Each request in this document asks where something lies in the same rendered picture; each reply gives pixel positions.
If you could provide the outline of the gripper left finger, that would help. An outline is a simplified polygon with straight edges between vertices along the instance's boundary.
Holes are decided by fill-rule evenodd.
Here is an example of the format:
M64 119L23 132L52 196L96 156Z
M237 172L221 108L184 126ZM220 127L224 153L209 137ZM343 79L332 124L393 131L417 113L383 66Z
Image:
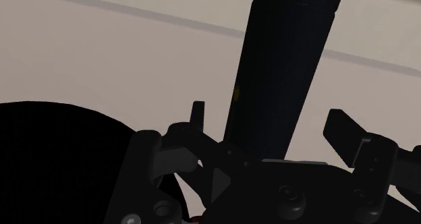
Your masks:
M231 191L244 170L244 157L203 132L204 102L195 101L188 122L174 123L165 135L140 130L130 138L103 224L186 224L178 200L155 181L187 173L192 186L210 202Z

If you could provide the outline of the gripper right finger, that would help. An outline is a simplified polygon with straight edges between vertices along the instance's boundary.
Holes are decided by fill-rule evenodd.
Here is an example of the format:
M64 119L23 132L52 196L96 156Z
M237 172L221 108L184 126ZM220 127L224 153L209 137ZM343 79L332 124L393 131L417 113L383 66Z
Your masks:
M323 136L353 169L351 218L357 224L421 224L421 145L400 148L331 109Z

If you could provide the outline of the black round object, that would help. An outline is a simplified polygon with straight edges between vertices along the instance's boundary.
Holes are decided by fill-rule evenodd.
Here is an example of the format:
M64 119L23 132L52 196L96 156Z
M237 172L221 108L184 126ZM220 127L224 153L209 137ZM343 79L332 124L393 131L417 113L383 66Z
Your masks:
M0 103L0 224L148 224L129 210L105 222L133 132L75 105Z

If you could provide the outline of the tall black cylinder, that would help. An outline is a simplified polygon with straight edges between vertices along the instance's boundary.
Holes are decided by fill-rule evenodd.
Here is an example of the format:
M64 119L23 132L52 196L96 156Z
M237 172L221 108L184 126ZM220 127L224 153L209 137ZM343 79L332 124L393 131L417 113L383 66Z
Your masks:
M284 159L341 0L253 0L223 139Z

